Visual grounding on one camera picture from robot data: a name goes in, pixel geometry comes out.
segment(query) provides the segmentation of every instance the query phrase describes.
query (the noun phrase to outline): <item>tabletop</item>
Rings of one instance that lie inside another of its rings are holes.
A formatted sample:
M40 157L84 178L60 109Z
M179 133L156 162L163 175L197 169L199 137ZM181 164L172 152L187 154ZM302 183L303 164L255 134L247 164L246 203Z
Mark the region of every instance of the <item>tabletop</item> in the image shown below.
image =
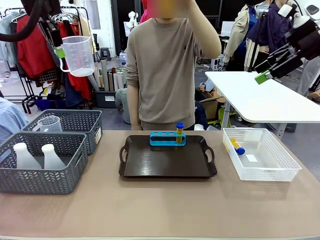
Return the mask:
M216 177L120 177L126 138L147 134L103 131L70 195L0 194L0 238L320 236L320 183L296 157L302 170L292 182L241 181L221 131L187 131L204 136L213 148Z
M224 97L251 123L320 123L320 106L275 80L262 84L256 72L207 71Z

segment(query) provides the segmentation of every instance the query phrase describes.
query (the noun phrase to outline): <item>beaker handle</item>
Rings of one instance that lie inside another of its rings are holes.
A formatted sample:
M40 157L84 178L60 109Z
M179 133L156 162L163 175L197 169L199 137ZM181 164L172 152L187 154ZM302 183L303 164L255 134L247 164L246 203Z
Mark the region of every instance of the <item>beaker handle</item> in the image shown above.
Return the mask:
M67 70L63 69L64 68L64 64L62 63L62 59L61 58L59 58L59 61L60 61L60 69L61 69L61 71L65 72L65 73L70 73L69 69L67 69Z

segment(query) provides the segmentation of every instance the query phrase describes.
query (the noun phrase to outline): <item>water bottle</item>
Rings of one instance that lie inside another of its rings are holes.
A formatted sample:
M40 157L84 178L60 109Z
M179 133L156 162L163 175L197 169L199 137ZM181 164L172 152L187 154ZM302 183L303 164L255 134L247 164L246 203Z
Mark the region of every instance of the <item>water bottle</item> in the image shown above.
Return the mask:
M30 154L27 145L24 142L17 143L13 146L16 154L16 169L39 170L41 165Z
M125 51L122 51L120 53L120 66L121 68L123 68L122 66L125 66L127 64L127 53Z
M44 145L41 150L44 153L45 170L62 170L66 168L64 162L56 154L55 147L52 144Z

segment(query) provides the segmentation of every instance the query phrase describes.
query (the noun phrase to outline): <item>test tube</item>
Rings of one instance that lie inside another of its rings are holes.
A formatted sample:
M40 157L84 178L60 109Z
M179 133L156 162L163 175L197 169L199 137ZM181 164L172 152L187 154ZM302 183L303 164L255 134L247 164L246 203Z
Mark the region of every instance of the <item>test tube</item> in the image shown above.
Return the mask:
M231 143L234 147L234 150L236 151L237 154L239 154L239 155L245 154L246 150L240 146L240 144L237 142L237 140L235 138L231 138L230 141L231 141Z
M176 124L176 133L178 135L182 135L184 133L184 127L185 127L185 125L182 122L178 122ZM175 141L177 144L181 144L182 143L182 136L177 136Z

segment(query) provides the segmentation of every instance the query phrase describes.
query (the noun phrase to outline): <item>measuring cup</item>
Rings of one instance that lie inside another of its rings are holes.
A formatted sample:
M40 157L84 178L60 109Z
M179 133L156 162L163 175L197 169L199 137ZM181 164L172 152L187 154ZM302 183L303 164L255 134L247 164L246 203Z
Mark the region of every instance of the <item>measuring cup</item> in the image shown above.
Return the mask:
M87 77L94 73L95 64L92 56L92 45L89 36L68 36L62 38L62 48L68 70L63 69L60 59L60 68L63 72L70 72L75 77Z
M41 132L45 133L58 133L62 132L62 127L60 123L60 117L58 116L47 116L38 121Z

